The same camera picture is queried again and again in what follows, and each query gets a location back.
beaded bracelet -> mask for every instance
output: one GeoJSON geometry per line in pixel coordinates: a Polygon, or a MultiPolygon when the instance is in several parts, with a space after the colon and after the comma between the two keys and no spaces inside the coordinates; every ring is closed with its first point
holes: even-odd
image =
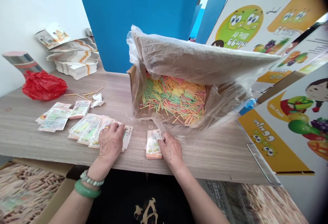
{"type": "Polygon", "coordinates": [[[90,185],[92,185],[92,186],[101,186],[101,185],[104,184],[105,180],[100,181],[100,182],[98,182],[98,181],[94,181],[93,179],[90,179],[89,176],[88,176],[87,174],[88,174],[88,170],[85,170],[85,171],[81,174],[81,176],[80,176],[81,181],[86,182],[86,183],[88,183],[88,184],[90,184],[90,185]]]}

green jade bangle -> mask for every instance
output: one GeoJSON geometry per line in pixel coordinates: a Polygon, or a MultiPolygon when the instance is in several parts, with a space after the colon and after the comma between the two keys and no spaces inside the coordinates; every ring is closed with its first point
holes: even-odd
{"type": "Polygon", "coordinates": [[[91,190],[89,188],[87,188],[85,185],[82,184],[81,180],[78,180],[75,183],[75,190],[78,194],[80,194],[83,197],[86,198],[96,198],[100,195],[101,191],[95,191],[95,190],[91,190]]]}

blue wall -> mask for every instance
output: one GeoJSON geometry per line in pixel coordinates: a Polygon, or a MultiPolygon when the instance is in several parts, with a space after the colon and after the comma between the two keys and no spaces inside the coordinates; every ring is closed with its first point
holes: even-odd
{"type": "Polygon", "coordinates": [[[226,0],[208,0],[203,15],[203,20],[199,28],[196,42],[206,44],[222,10],[226,0]]]}
{"type": "Polygon", "coordinates": [[[198,0],[82,0],[106,71],[130,67],[126,35],[134,24],[144,33],[188,40],[198,0]]]}

printed poster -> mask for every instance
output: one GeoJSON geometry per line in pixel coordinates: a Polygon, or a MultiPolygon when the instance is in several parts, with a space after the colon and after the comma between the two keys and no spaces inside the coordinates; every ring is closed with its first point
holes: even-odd
{"type": "Polygon", "coordinates": [[[206,44],[278,54],[325,12],[321,0],[227,0],[206,44]]]}
{"type": "Polygon", "coordinates": [[[328,64],[238,120],[273,171],[326,173],[328,64]]]}
{"type": "Polygon", "coordinates": [[[258,78],[258,82],[278,83],[288,74],[299,70],[328,50],[328,24],[321,25],[294,49],[286,54],[281,62],[258,78]]]}

wooden table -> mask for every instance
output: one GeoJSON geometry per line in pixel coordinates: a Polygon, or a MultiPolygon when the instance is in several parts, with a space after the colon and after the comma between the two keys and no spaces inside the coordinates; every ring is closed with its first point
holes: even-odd
{"type": "MultiPolygon", "coordinates": [[[[101,90],[106,106],[90,109],[90,113],[108,115],[133,126],[128,149],[120,155],[113,168],[171,174],[164,160],[147,160],[145,144],[147,130],[156,129],[152,121],[132,118],[132,99],[128,74],[97,73],[74,80],[54,72],[67,82],[67,93],[87,93],[101,90]]],[[[35,101],[17,89],[0,98],[0,154],[46,161],[91,165],[97,149],[68,139],[68,130],[77,122],[69,120],[63,131],[41,132],[35,119],[56,102],[74,104],[72,96],[52,101],[35,101]]],[[[183,158],[196,178],[241,183],[269,184],[260,167],[246,147],[249,139],[236,120],[212,129],[202,139],[182,141],[183,158]]]]}

